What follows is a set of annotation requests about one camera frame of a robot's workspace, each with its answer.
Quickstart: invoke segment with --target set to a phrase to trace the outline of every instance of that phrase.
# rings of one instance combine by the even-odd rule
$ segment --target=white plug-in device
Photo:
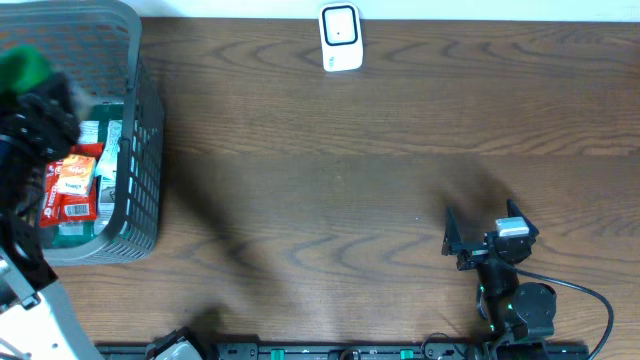
[[[358,8],[351,3],[322,7],[318,19],[322,63],[326,71],[357,69],[362,65],[362,33]]]

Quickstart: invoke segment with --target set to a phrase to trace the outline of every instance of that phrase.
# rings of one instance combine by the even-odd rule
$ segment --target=black cable
[[[420,345],[420,353],[422,353],[422,356],[424,356],[425,359],[431,359],[429,356],[427,356],[427,344],[430,342],[431,338],[433,338],[434,336],[443,336],[445,338],[447,338],[447,341],[449,341],[449,343],[451,345],[453,345],[453,348],[456,349],[456,352],[458,354],[460,354],[460,356],[462,356],[463,359],[466,360],[466,356],[464,355],[464,352],[462,352],[462,350],[460,350],[460,348],[458,347],[458,345],[456,345],[455,343],[451,342],[451,338],[449,337],[449,335],[445,334],[445,333],[441,333],[441,332],[435,332],[432,333],[431,335],[427,336],[426,339],[424,339],[424,341],[422,342],[422,345]]]
[[[604,334],[602,335],[602,338],[598,342],[598,345],[596,345],[596,347],[593,349],[591,354],[589,354],[589,356],[585,359],[585,360],[593,360],[596,357],[596,355],[598,355],[600,350],[602,350],[602,348],[604,347],[604,344],[609,339],[609,335],[611,335],[611,330],[613,330],[613,307],[611,306],[611,303],[609,303],[609,300],[607,300],[607,298],[605,298],[604,296],[600,295],[599,293],[597,293],[597,292],[595,292],[595,291],[593,291],[593,290],[591,290],[589,288],[586,288],[584,286],[577,285],[577,284],[574,284],[574,283],[570,283],[570,282],[564,281],[564,280],[559,280],[559,279],[552,278],[552,277],[549,277],[549,276],[544,276],[544,275],[528,272],[528,271],[525,271],[525,270],[520,270],[520,269],[516,268],[515,266],[513,266],[513,265],[507,263],[506,261],[502,260],[502,258],[500,258],[500,256],[497,255],[497,253],[496,253],[496,258],[498,259],[498,264],[500,264],[500,266],[502,266],[503,268],[505,268],[507,270],[513,271],[516,274],[520,274],[522,276],[527,276],[527,277],[530,277],[530,278],[538,279],[538,280],[541,280],[541,281],[546,281],[546,282],[550,282],[550,283],[566,286],[568,288],[581,291],[581,292],[583,292],[585,294],[588,294],[588,295],[591,295],[591,296],[595,297],[596,299],[600,300],[604,304],[604,306],[607,308],[607,313],[609,314],[609,320],[607,321],[607,328],[605,329]]]

